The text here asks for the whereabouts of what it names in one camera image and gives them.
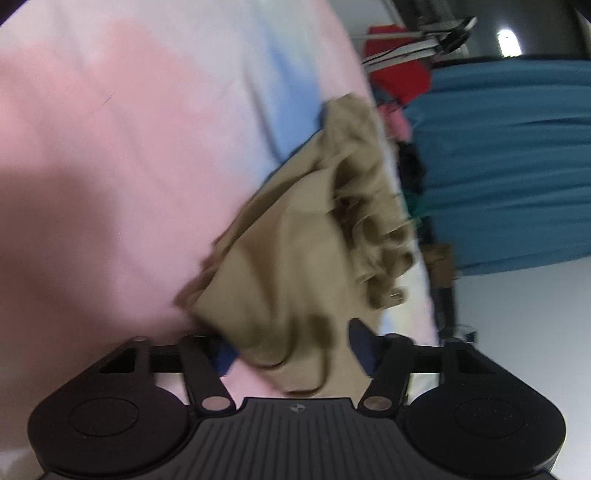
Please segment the circular pad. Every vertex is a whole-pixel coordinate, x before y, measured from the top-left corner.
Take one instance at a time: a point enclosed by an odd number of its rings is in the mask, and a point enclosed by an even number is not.
[[[82,435],[109,437],[130,429],[139,410],[121,398],[96,398],[81,403],[72,411],[70,424]]]
[[[57,391],[33,411],[29,440],[45,470],[126,475],[163,460],[185,438],[187,410],[172,393],[155,386],[107,392]]]
[[[461,475],[532,475],[551,464],[566,426],[558,409],[528,387],[435,388],[407,408],[404,429],[428,460]]]

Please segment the pastel tie-dye sheet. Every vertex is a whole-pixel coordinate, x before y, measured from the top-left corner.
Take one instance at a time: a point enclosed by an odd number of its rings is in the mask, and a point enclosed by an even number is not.
[[[0,28],[4,480],[40,473],[42,398],[125,339],[191,331],[174,296],[349,92],[368,95],[324,0],[29,0]],[[416,302],[385,328],[432,341],[411,271]],[[240,362],[225,382],[278,395]]]

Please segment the blue curtain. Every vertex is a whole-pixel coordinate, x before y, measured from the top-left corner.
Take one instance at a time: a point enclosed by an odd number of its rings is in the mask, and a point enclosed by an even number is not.
[[[462,273],[591,255],[591,61],[435,70],[406,111],[437,240]]]

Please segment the khaki fabric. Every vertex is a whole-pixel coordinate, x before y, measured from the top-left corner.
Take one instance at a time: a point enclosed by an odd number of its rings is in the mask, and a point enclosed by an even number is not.
[[[283,392],[357,402],[369,379],[348,321],[375,330],[404,301],[395,279],[413,264],[412,235],[372,110],[347,95],[218,240],[186,307]]]

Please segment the ceiling light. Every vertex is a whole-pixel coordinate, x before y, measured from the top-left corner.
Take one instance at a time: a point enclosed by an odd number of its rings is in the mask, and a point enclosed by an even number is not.
[[[496,39],[499,41],[501,53],[504,57],[518,57],[521,55],[521,48],[517,37],[512,30],[504,29],[496,34]]]

